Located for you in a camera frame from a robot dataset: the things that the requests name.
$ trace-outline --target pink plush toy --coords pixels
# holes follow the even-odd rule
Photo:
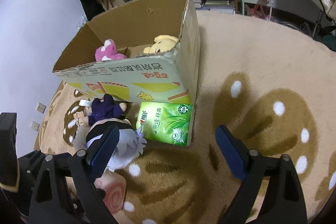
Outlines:
[[[99,47],[94,56],[97,62],[127,58],[126,55],[118,53],[117,47],[112,39],[105,40],[104,46]]]

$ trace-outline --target open cardboard box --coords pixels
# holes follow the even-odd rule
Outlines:
[[[161,34],[179,38],[175,47],[143,54]],[[113,39],[128,59],[95,61],[95,51]],[[133,0],[102,13],[79,30],[53,73],[90,97],[105,93],[129,102],[193,104],[200,35],[193,0]]]

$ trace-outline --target blue gripper pad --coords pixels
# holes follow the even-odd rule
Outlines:
[[[114,127],[105,141],[101,144],[98,152],[95,154],[91,161],[91,173],[90,178],[94,181],[96,178],[100,178],[109,162],[114,150],[117,148],[119,142],[119,128]]]
[[[216,128],[215,138],[233,176],[243,181],[246,177],[244,161],[221,127]]]

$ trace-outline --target beige rug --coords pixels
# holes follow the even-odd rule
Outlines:
[[[198,96],[190,148],[149,142],[143,156],[119,173],[127,180],[119,223],[211,224],[231,203],[233,178],[214,130],[226,124],[248,148],[291,156],[308,217],[336,183],[336,53],[309,37],[260,19],[198,12],[201,34]],[[74,153],[80,93],[61,84],[37,145],[45,153]],[[130,107],[134,122],[138,105]],[[249,220],[258,215],[260,189]]]

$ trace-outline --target electrical outlet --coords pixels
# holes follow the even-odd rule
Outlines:
[[[44,104],[41,104],[41,103],[39,103],[39,105],[37,106],[37,111],[38,112],[41,112],[42,114],[44,113],[44,111],[45,111],[45,108],[46,108],[46,106],[44,105]]]
[[[38,131],[38,130],[39,130],[39,127],[40,127],[40,124],[39,124],[39,123],[34,122],[34,121],[31,121],[30,128],[31,128],[32,130]]]

